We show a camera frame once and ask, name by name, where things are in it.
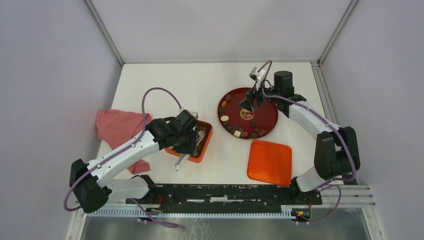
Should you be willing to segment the metal serving tongs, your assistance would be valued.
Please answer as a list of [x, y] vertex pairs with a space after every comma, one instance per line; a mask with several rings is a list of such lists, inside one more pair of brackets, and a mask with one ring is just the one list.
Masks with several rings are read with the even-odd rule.
[[173, 148], [176, 153], [180, 154], [178, 160], [174, 164], [177, 172], [181, 171], [182, 166], [191, 155], [197, 154], [198, 144], [203, 140], [205, 135], [206, 132], [204, 130], [192, 130], [181, 144]]

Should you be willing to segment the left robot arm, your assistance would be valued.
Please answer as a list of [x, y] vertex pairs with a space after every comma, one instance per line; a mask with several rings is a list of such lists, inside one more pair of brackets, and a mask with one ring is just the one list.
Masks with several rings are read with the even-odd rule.
[[67, 206], [71, 194], [85, 213], [93, 213], [111, 200], [134, 198], [145, 204], [153, 203], [157, 190], [143, 178], [116, 180], [115, 177], [138, 160], [165, 148], [172, 147], [183, 156], [196, 154], [198, 123], [197, 112], [181, 109], [177, 116], [153, 119], [135, 137], [102, 157], [88, 162], [75, 160], [70, 167], [70, 189], [64, 209], [71, 211]]

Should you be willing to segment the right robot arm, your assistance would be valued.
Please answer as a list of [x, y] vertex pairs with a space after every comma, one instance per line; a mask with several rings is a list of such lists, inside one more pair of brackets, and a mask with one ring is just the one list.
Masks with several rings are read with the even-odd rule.
[[270, 87], [265, 86], [267, 75], [262, 68], [252, 69], [249, 77], [255, 84], [246, 92], [239, 107], [253, 112], [264, 103], [272, 103], [315, 140], [313, 166], [291, 181], [289, 199], [295, 204], [302, 204], [312, 190], [323, 190], [333, 181], [356, 180], [361, 163], [355, 130], [326, 119], [305, 97], [296, 94], [290, 71], [275, 72], [274, 83]]

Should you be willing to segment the orange chocolate box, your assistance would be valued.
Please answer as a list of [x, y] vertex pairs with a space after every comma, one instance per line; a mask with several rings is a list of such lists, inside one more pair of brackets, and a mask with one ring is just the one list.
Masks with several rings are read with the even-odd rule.
[[196, 154], [184, 157], [183, 160], [178, 161], [177, 163], [180, 166], [182, 166], [183, 163], [187, 161], [197, 164], [201, 163], [206, 154], [208, 145], [213, 135], [213, 127], [210, 123], [200, 120], [196, 125], [196, 129], [198, 130]]

